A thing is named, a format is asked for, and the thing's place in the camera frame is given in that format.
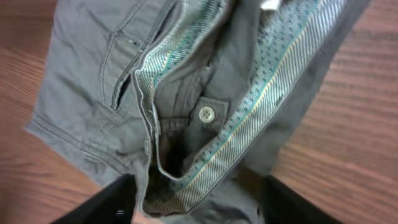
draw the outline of button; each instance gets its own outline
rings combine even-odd
[[[203,123],[210,123],[214,120],[214,110],[205,106],[199,111],[199,118]]]

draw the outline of back pocket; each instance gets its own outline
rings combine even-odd
[[[138,1],[109,38],[101,67],[103,103],[116,110],[123,90],[129,85],[131,68],[143,51],[172,28],[180,12],[179,1]]]

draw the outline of gray garment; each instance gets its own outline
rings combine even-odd
[[[367,1],[285,1],[267,14],[257,0],[189,2],[59,1],[26,129],[99,185],[134,174],[148,216],[264,223],[260,179]],[[168,70],[150,79],[163,57]],[[251,97],[262,82],[265,101]]]

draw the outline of wooden floor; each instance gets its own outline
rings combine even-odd
[[[55,0],[0,0],[0,223],[48,223],[99,188],[22,130]],[[398,223],[398,1],[374,0],[341,46],[274,174],[344,223]]]

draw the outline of clothing label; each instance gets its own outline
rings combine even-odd
[[[282,0],[262,0],[260,8],[262,10],[278,11],[281,1]]]

